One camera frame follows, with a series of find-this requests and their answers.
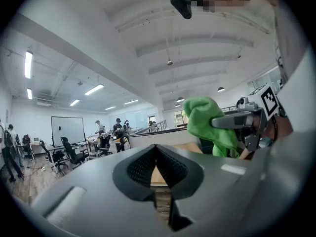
cable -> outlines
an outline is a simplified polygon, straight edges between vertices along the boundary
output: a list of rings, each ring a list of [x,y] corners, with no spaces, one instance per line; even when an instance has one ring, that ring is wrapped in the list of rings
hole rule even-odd
[[[26,167],[27,169],[30,169],[30,168],[32,168],[32,169],[36,169],[31,175],[28,175],[28,176],[32,176],[34,173],[36,173],[39,169],[41,169],[41,168],[43,168],[46,164],[48,164],[48,162],[47,163],[45,163],[42,167],[40,167],[40,168],[32,168],[32,167]]]

floor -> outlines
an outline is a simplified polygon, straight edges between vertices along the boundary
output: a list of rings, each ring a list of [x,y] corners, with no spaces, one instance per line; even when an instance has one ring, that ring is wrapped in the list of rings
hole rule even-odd
[[[35,155],[33,161],[24,159],[24,167],[21,168],[25,176],[24,180],[17,177],[17,173],[12,167],[11,170],[16,181],[10,183],[10,177],[6,167],[4,166],[1,170],[1,179],[6,184],[9,192],[27,204],[31,204],[39,193],[52,185],[56,180],[63,177],[61,173],[56,174],[55,171],[51,170],[51,164],[45,159],[45,156],[46,154]],[[67,165],[69,166],[68,169],[62,166],[62,170],[65,174],[71,171],[69,161],[67,162]],[[40,169],[43,166],[46,167],[45,171]],[[171,201],[170,189],[168,187],[157,186],[152,187],[152,189],[156,192],[157,211],[160,213],[163,221],[168,223]]]

person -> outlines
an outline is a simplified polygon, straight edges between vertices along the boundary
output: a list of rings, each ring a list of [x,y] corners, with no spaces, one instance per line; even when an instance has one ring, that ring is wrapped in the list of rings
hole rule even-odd
[[[23,151],[28,153],[28,158],[32,161],[32,150],[30,147],[30,138],[28,135],[24,135],[22,139]]]
[[[18,145],[17,145],[16,140],[15,140],[15,138],[16,138],[16,133],[15,133],[15,131],[13,130],[13,125],[10,124],[8,128],[9,128],[8,131],[9,131],[9,133],[11,134],[12,143],[13,143],[13,146],[10,148],[11,154],[12,154],[12,156],[14,157],[16,163],[19,164],[21,168],[23,168],[23,167],[24,167],[24,166],[23,166],[23,160],[22,160],[22,156],[21,156],[21,154],[20,154],[20,151],[19,151],[19,149],[18,149]]]
[[[98,131],[96,133],[104,133],[105,132],[105,128],[104,125],[100,123],[99,120],[96,121],[96,124],[98,124]]]
[[[129,122],[128,120],[125,120],[123,128],[124,128],[124,130],[126,130],[127,134],[130,134],[130,130],[133,128],[129,126],[128,122]]]
[[[3,155],[3,160],[4,160],[4,165],[6,166],[9,175],[10,175],[10,182],[15,182],[15,178],[14,175],[11,171],[10,165],[9,165],[9,161],[11,162],[13,168],[15,169],[15,171],[18,173],[18,177],[19,178],[24,178],[24,175],[21,171],[21,169],[19,168],[19,166],[16,164],[16,162],[14,161],[11,153],[10,153],[10,147],[13,146],[13,142],[12,142],[12,138],[10,138],[11,136],[7,136],[7,145],[5,143],[5,133],[7,132],[9,135],[10,133],[6,130],[6,126],[4,123],[2,123],[1,119],[0,119],[0,143],[1,143],[1,151],[2,151],[2,155]]]
[[[119,139],[120,137],[123,136],[123,127],[122,125],[120,124],[120,119],[117,118],[116,119],[116,124],[113,126],[113,133],[114,135],[116,135],[116,139]]]

white ceiling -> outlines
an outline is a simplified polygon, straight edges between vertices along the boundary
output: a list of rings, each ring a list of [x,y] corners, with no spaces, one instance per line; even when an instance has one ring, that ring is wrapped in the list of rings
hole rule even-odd
[[[233,88],[276,64],[274,12],[263,0],[252,0],[243,8],[217,8],[215,13],[193,7],[190,20],[183,19],[169,0],[92,1],[119,32],[119,41],[128,47],[151,87],[165,102],[175,101],[179,96],[212,96],[219,86]],[[32,87],[38,97],[47,96],[65,106],[78,98],[82,101],[77,108],[95,111],[140,99],[98,76],[93,68],[77,64],[18,32],[9,31],[2,46],[13,51],[9,58],[6,49],[1,50],[1,55],[15,94],[25,95],[25,88]],[[23,56],[30,46],[36,63],[28,85],[23,75]],[[173,62],[171,67],[166,64],[169,58]],[[104,89],[89,97],[82,96],[98,83],[104,84]]]
[[[69,108],[75,99],[79,99],[73,109],[100,112],[111,106],[116,106],[116,110],[126,107],[123,103],[135,99],[139,100],[138,103],[143,102],[110,80],[15,30],[9,29],[3,38],[1,67],[10,91],[16,97],[27,98],[26,88],[31,88],[32,101],[45,99],[55,106]],[[26,50],[34,53],[31,79],[24,76]],[[104,88],[85,96],[100,83]]]

black office chair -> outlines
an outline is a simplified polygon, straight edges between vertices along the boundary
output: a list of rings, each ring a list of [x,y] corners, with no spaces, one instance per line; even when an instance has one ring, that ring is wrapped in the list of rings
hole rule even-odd
[[[102,156],[102,155],[111,155],[112,152],[109,152],[109,149],[110,149],[110,144],[109,144],[109,141],[110,141],[110,138],[111,138],[111,135],[109,134],[105,139],[103,139],[103,137],[101,136],[100,138],[100,148],[99,150],[101,151],[100,153],[98,153],[98,156]]]
[[[76,154],[75,150],[71,147],[71,145],[68,142],[68,139],[66,137],[61,137],[61,142],[63,143],[65,147],[65,152],[70,159],[70,162],[74,165],[78,165],[74,167],[73,169],[79,167],[82,163],[84,163],[84,160],[89,157],[89,154],[86,155],[84,152]]]
[[[61,169],[60,169],[60,166],[61,166],[61,165],[66,166],[66,167],[68,168],[68,165],[64,162],[64,161],[66,161],[66,160],[68,160],[68,159],[64,159],[65,154],[63,154],[63,153],[61,152],[61,150],[60,150],[60,151],[57,151],[55,154],[53,154],[53,160],[52,160],[51,157],[50,157],[50,153],[49,153],[49,151],[47,150],[47,148],[46,148],[46,146],[45,146],[45,142],[43,142],[43,140],[40,140],[40,141],[39,141],[39,145],[40,145],[40,146],[44,149],[44,151],[46,152],[47,157],[48,157],[48,160],[49,160],[52,164],[54,164],[55,167],[58,168],[59,172],[63,173],[63,172],[61,171]]]

